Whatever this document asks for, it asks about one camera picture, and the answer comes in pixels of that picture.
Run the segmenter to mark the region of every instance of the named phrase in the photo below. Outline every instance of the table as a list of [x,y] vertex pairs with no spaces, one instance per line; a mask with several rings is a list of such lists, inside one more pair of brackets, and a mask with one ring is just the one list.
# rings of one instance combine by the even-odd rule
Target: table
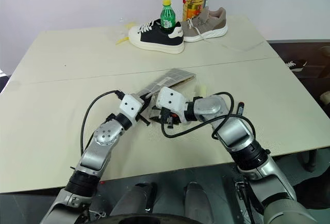
[[[115,45],[112,27],[42,32],[0,94],[0,192],[65,186],[80,158],[90,102],[108,90],[138,92],[171,68],[196,74],[176,88],[185,95],[203,86],[208,94],[230,92],[236,105],[243,101],[272,155],[329,146],[329,118],[250,21],[229,16],[228,26],[224,37],[186,43],[178,55]],[[85,140],[118,107],[115,96],[99,100]],[[121,137],[102,180],[231,161],[210,126],[166,139],[158,123],[139,122]]]

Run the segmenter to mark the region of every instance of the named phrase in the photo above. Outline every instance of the black shoe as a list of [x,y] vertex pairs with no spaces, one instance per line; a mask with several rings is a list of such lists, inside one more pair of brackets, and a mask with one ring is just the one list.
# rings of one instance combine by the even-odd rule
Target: black shoe
[[307,61],[306,60],[292,60],[285,64],[292,72],[301,72],[303,70],[304,66],[306,66]]
[[131,44],[143,50],[156,50],[170,54],[181,53],[184,46],[184,33],[180,22],[170,30],[161,28],[160,19],[141,26],[134,26],[128,32]]

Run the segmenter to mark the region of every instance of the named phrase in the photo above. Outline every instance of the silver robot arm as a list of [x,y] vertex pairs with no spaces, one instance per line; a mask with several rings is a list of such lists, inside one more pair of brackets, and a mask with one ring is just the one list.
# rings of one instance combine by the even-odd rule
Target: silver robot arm
[[[205,122],[228,114],[228,108],[219,95],[188,102],[182,94],[167,87],[161,89],[156,105],[177,114],[182,123]],[[223,119],[212,122],[213,130],[222,122]],[[269,155],[269,150],[261,147],[241,119],[230,117],[218,130],[217,137],[264,208],[265,224],[317,223],[296,201],[293,187]]]
[[111,151],[120,136],[136,124],[136,116],[144,102],[135,94],[126,94],[119,106],[119,114],[101,124],[95,131],[70,180],[56,197],[42,219],[42,224],[84,223],[97,184],[110,160]]

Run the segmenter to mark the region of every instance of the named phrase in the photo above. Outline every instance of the shoe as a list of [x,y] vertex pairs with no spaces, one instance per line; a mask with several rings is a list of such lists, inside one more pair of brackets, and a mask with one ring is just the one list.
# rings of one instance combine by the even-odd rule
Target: shoe
[[179,54],[185,48],[180,22],[169,31],[161,28],[160,19],[134,26],[128,32],[128,38],[131,44],[143,50]]
[[185,42],[197,42],[227,33],[226,10],[209,11],[205,7],[198,16],[181,22]]
[[285,63],[292,72],[301,72],[306,64],[306,60],[292,60]]

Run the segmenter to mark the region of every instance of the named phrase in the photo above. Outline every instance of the white shoelace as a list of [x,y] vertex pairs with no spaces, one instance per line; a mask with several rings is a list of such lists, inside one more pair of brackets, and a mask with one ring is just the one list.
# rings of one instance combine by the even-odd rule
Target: white shoelace
[[143,33],[149,30],[152,30],[152,26],[154,25],[154,21],[150,21],[148,23],[142,24],[138,30],[138,33]]
[[296,65],[296,63],[294,63],[293,61],[290,61],[290,62],[287,62],[286,65],[287,65],[288,67],[293,67],[293,66]]
[[208,41],[205,39],[205,37],[202,36],[202,34],[200,33],[200,30],[199,30],[197,27],[194,26],[194,24],[192,23],[192,19],[187,19],[187,21],[188,21],[189,29],[194,28],[194,29],[197,31],[198,35],[199,35],[201,38],[203,38],[204,41],[208,42]]

